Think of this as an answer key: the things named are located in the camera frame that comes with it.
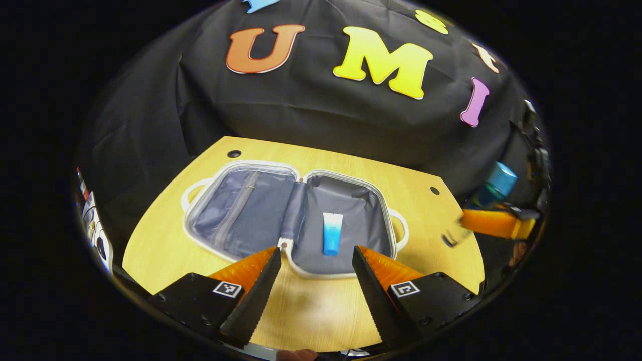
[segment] yellow letter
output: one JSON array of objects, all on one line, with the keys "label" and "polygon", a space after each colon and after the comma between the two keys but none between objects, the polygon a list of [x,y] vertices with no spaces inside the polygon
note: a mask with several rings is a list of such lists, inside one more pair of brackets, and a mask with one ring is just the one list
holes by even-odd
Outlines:
[{"label": "yellow letter", "polygon": [[388,82],[390,88],[411,98],[423,99],[421,83],[424,80],[426,64],[433,58],[430,51],[419,45],[407,43],[390,53],[376,31],[346,26],[343,32],[350,35],[350,42],[343,64],[333,69],[334,75],[352,80],[365,79],[365,72],[361,70],[365,59],[372,81],[381,84],[399,68],[397,77]]},{"label": "yellow letter", "polygon": [[429,13],[424,12],[422,10],[416,10],[415,17],[423,25],[429,26],[430,28],[433,28],[434,30],[439,31],[442,34],[448,34],[448,29],[446,29],[446,24],[444,24],[443,21],[437,19],[436,17],[430,15]]}]

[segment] suitcase zipper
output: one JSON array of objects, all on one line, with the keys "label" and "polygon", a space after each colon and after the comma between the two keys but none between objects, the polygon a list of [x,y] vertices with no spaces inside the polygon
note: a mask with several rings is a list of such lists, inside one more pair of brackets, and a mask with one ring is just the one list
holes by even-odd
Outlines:
[{"label": "suitcase zipper", "polygon": [[239,191],[234,203],[232,203],[230,210],[216,228],[216,231],[212,235],[213,247],[215,249],[223,249],[223,244],[225,243],[227,234],[238,216],[241,214],[247,200],[250,198],[250,194],[252,194],[252,191],[256,187],[256,180],[259,178],[259,175],[259,172],[252,172],[249,177],[247,177],[241,191]]}]

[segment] black cloth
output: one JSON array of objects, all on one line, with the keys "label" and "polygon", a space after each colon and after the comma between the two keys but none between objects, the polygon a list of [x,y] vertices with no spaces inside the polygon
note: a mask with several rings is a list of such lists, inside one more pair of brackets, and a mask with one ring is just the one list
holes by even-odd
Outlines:
[{"label": "black cloth", "polygon": [[[527,98],[492,48],[457,26],[443,34],[415,18],[417,7],[384,0],[281,0],[252,14],[241,1],[211,6],[142,50],[111,82],[89,114],[77,163],[95,192],[121,262],[126,241],[157,195],[223,136],[263,139],[356,155],[442,177],[458,200],[504,154],[511,120]],[[289,59],[261,74],[238,74],[225,60],[230,35],[264,28],[253,58],[272,51],[282,24],[302,24]],[[405,43],[431,53],[422,100],[388,81],[333,75],[345,56],[345,26],[376,31],[390,52]],[[475,42],[493,54],[499,74]],[[476,128],[460,120],[471,78],[490,90]],[[526,169],[525,162],[520,166]]]}]

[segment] foam letter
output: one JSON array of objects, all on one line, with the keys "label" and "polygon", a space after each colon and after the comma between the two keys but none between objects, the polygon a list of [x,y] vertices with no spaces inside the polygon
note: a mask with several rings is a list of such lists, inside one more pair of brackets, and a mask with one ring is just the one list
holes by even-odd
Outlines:
[{"label": "foam letter", "polygon": [[426,64],[433,58],[428,50],[407,43],[390,53],[376,31],[346,26],[343,32],[350,35],[350,42],[343,64],[333,69],[334,75],[351,80],[365,79],[365,72],[361,70],[365,59],[375,84],[381,84],[393,71],[399,69],[397,76],[388,82],[390,88],[411,98],[423,99],[421,83]]},{"label": "foam letter", "polygon": [[279,25],[273,31],[278,34],[272,54],[263,59],[250,57],[254,39],[265,30],[252,28],[237,31],[230,36],[232,44],[227,52],[227,67],[235,73],[265,73],[283,65],[290,56],[294,38],[306,29],[303,25]]}]

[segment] toiletry tube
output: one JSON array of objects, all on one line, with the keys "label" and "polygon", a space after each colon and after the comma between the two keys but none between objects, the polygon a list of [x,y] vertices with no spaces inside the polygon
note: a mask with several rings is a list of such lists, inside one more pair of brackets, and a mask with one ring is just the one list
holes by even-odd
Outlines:
[{"label": "toiletry tube", "polygon": [[336,256],[339,253],[342,222],[343,215],[323,213],[323,253],[326,256]]}]

